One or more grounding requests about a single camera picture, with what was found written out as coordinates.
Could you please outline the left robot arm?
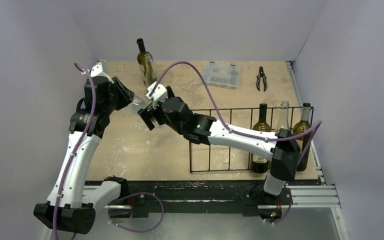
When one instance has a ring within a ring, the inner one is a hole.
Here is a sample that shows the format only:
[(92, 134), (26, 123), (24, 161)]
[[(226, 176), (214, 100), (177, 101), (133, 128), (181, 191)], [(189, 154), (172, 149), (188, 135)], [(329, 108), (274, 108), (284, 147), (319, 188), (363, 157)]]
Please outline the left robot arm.
[(35, 205), (33, 215), (53, 230), (87, 234), (96, 214), (114, 201), (129, 199), (129, 187), (122, 177), (106, 177), (100, 186), (84, 193), (93, 155), (110, 123), (110, 115), (133, 102), (134, 92), (116, 77), (95, 76), (84, 84), (84, 97), (70, 117), (66, 155), (57, 181), (45, 203)]

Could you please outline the square clear liquor bottle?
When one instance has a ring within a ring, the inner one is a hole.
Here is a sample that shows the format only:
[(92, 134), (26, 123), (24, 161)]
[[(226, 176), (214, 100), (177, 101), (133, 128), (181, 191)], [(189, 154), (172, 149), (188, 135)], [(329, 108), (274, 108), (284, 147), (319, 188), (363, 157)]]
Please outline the square clear liquor bottle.
[[(134, 96), (134, 99), (133, 99), (133, 102), (131, 103), (131, 112), (134, 113), (135, 115), (139, 116), (138, 115), (138, 111), (142, 108), (148, 108), (150, 104), (148, 103), (147, 100), (141, 98), (140, 96), (137, 96), (135, 95)], [(155, 119), (154, 120), (154, 126), (155, 128), (161, 128), (162, 126), (159, 125), (159, 123), (157, 122), (157, 120)]]

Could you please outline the tall clear glass bottle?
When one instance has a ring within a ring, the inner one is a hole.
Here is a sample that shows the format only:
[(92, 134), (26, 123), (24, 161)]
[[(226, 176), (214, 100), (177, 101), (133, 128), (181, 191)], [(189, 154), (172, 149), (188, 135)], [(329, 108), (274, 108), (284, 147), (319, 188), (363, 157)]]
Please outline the tall clear glass bottle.
[(145, 75), (144, 75), (144, 82), (145, 86), (149, 87), (154, 82), (157, 81), (157, 76), (154, 70), (154, 60), (153, 56), (150, 53), (146, 53), (144, 55), (144, 62), (145, 62)]

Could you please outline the clear wine bottle dark label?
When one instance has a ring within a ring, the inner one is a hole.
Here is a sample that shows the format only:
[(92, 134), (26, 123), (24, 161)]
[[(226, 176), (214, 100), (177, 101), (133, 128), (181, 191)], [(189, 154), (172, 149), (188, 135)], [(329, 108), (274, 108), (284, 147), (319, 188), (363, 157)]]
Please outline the clear wine bottle dark label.
[(280, 104), (280, 113), (278, 116), (277, 124), (274, 128), (274, 132), (279, 133), (281, 129), (290, 130), (289, 123), (289, 107), (290, 103), (288, 101), (282, 101)]

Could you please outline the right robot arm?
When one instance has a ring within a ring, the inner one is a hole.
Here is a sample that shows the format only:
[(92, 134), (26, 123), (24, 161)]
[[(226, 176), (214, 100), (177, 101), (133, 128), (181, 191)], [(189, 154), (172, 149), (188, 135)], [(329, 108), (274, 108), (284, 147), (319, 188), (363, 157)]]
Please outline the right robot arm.
[(170, 86), (157, 82), (147, 88), (145, 97), (150, 104), (138, 114), (150, 130), (154, 129), (155, 123), (167, 125), (190, 143), (227, 146), (271, 162), (270, 172), (260, 191), (264, 202), (274, 203), (280, 198), (285, 183), (295, 179), (301, 149), (289, 130), (257, 131), (194, 113), (173, 94)]

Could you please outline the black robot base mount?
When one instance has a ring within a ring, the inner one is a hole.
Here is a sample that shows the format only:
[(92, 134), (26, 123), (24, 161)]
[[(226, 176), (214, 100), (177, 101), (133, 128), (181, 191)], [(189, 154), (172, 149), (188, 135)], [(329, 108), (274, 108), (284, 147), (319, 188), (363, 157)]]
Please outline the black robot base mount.
[(150, 213), (240, 214), (278, 220), (293, 203), (288, 188), (278, 196), (263, 191), (264, 180), (129, 180), (122, 196), (107, 203), (112, 216), (127, 210), (133, 218)]

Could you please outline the green wine bottle front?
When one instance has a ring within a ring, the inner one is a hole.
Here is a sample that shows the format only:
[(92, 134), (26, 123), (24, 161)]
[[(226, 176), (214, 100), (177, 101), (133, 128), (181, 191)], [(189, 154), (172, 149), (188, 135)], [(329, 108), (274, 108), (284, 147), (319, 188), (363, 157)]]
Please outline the green wine bottle front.
[[(253, 125), (252, 130), (259, 132), (270, 132), (272, 129), (267, 123), (267, 108), (266, 103), (259, 105), (258, 122)], [(269, 169), (269, 161), (261, 156), (250, 154), (250, 170), (256, 174), (263, 174)]]

